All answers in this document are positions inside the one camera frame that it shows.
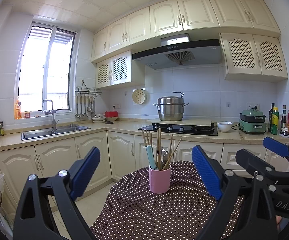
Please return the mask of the person's right hand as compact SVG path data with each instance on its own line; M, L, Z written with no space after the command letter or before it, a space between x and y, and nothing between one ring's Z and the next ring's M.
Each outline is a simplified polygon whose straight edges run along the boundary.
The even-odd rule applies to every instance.
M282 225L282 224L287 224L289 222L288 218L284 218L281 216L276 216L276 223L278 226Z

